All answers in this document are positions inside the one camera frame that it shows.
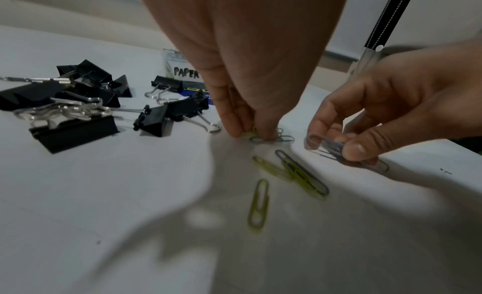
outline white table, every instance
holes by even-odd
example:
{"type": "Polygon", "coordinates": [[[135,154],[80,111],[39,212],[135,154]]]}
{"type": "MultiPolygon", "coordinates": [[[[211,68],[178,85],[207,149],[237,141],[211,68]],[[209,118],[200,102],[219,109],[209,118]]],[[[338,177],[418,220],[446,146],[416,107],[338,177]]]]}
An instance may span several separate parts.
{"type": "MultiPolygon", "coordinates": [[[[126,74],[130,108],[153,103],[142,94],[162,72],[159,51],[9,27],[0,56],[1,75],[55,76],[83,59],[126,74]]],[[[312,154],[302,138],[326,94],[307,87],[281,121],[296,138],[283,147],[189,123],[155,138],[119,122],[116,136],[51,155],[1,112],[0,292],[478,292],[482,158],[433,141],[386,155],[385,177],[312,154]],[[251,163],[276,162],[279,148],[329,186],[326,201],[251,163]],[[246,218],[262,177],[271,199],[255,234],[246,218]]]]}

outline hand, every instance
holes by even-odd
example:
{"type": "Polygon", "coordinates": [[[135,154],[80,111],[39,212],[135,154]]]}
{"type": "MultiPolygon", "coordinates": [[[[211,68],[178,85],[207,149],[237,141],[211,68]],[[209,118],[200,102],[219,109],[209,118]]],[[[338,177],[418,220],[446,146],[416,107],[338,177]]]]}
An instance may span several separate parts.
{"type": "Polygon", "coordinates": [[[308,132],[346,142],[342,154],[351,161],[433,139],[482,135],[482,40],[381,60],[327,96],[308,132]],[[343,129],[343,120],[363,109],[343,129]]]}
{"type": "Polygon", "coordinates": [[[277,137],[345,0],[144,0],[201,74],[227,132],[277,137]]]}

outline knuckle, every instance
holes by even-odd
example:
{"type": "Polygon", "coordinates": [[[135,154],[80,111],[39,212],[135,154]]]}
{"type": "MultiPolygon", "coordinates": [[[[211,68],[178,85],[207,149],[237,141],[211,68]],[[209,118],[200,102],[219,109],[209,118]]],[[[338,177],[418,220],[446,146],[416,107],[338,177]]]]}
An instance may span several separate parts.
{"type": "Polygon", "coordinates": [[[379,127],[366,130],[366,134],[381,152],[388,152],[397,148],[394,140],[382,132],[379,127]]]}

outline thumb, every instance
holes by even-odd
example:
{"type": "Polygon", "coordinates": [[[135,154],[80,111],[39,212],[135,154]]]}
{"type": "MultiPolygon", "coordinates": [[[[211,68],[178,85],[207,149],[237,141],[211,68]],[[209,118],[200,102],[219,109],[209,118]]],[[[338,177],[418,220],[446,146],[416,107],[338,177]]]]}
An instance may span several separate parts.
{"type": "Polygon", "coordinates": [[[425,113],[408,114],[371,127],[345,143],[342,155],[349,161],[363,161],[380,154],[436,138],[433,122],[425,113]]]}
{"type": "Polygon", "coordinates": [[[278,138],[278,124],[281,117],[268,115],[266,113],[255,113],[255,127],[259,137],[263,140],[274,140],[278,138]]]}

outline fingernail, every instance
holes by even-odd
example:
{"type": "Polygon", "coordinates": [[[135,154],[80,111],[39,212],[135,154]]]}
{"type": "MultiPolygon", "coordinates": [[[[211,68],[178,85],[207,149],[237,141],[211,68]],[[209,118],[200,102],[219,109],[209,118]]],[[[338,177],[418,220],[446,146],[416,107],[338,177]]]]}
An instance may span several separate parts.
{"type": "Polygon", "coordinates": [[[367,151],[364,146],[359,143],[345,144],[341,154],[350,161],[361,161],[367,159],[367,151]]]}

